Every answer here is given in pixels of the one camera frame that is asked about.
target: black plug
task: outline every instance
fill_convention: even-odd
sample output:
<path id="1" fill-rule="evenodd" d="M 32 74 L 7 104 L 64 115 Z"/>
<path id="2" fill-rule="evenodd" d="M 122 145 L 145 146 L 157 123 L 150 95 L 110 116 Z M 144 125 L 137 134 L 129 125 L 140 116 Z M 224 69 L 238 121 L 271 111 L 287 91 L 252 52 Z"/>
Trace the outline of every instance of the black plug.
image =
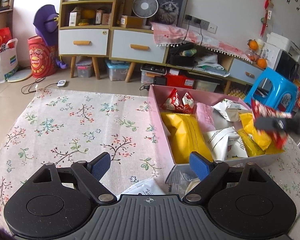
<path id="1" fill-rule="evenodd" d="M 194 19 L 194 23 L 201 24 L 201 20 L 196 18 L 196 19 Z"/>
<path id="2" fill-rule="evenodd" d="M 191 20 L 192 20 L 192 16 L 191 16 L 191 15 L 188 15 L 188 14 L 186 14 L 186 17 L 185 17 L 185 19 L 186 19 L 186 20 L 188 20 L 188 21 L 191 21 Z"/>

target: tiled floor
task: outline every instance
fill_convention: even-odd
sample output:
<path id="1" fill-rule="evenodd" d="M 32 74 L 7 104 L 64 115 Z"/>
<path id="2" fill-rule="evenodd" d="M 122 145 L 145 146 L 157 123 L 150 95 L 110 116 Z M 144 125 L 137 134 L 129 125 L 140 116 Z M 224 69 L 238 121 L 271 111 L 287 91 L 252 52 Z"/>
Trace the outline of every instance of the tiled floor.
<path id="1" fill-rule="evenodd" d="M 101 80 L 97 80 L 94 76 L 91 78 L 70 79 L 69 73 L 69 70 L 60 70 L 56 74 L 47 77 L 43 82 L 38 83 L 38 86 L 43 88 L 61 79 L 66 79 L 68 81 L 67 86 L 63 88 L 66 90 L 147 96 L 146 90 L 139 90 L 142 85 L 140 83 L 140 73 L 136 73 L 135 78 L 132 77 L 130 83 L 125 83 L 124 81 L 112 82 L 106 74 L 101 75 Z M 5 82 L 0 84 L 0 146 L 10 127 L 34 97 L 34 93 L 23 95 L 21 88 L 34 82 L 34 80 L 31 77 L 22 82 Z"/>

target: gray ribbed panel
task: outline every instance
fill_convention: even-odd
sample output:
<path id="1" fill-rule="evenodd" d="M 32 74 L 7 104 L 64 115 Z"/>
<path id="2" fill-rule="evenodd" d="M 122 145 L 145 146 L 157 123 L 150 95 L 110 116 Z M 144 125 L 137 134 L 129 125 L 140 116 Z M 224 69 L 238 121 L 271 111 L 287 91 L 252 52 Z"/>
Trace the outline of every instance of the gray ribbed panel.
<path id="1" fill-rule="evenodd" d="M 122 196 L 119 203 L 98 207 L 91 220 L 58 240 L 240 240 L 218 229 L 203 209 L 177 196 Z M 281 236 L 276 240 L 289 240 Z"/>

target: orange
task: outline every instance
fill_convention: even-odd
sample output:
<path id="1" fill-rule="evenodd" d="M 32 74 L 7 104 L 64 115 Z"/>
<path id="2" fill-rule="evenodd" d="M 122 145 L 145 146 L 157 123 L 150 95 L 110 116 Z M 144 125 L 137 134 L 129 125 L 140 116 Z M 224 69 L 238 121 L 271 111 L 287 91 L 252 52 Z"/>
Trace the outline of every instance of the orange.
<path id="1" fill-rule="evenodd" d="M 252 50 L 258 50 L 259 49 L 259 45 L 256 42 L 256 40 L 249 40 L 248 41 L 248 46 L 250 47 L 250 49 Z"/>
<path id="2" fill-rule="evenodd" d="M 258 59 L 258 66 L 265 69 L 267 67 L 267 61 L 264 58 Z"/>

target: red cylindrical container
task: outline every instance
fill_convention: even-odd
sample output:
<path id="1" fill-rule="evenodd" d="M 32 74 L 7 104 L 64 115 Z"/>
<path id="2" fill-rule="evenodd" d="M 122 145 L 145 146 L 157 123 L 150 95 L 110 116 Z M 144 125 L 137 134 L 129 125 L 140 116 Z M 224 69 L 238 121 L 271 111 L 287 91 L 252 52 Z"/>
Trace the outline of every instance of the red cylindrical container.
<path id="1" fill-rule="evenodd" d="M 47 46 L 43 38 L 34 36 L 28 39 L 32 75 L 35 78 L 47 77 L 56 72 L 57 46 Z"/>

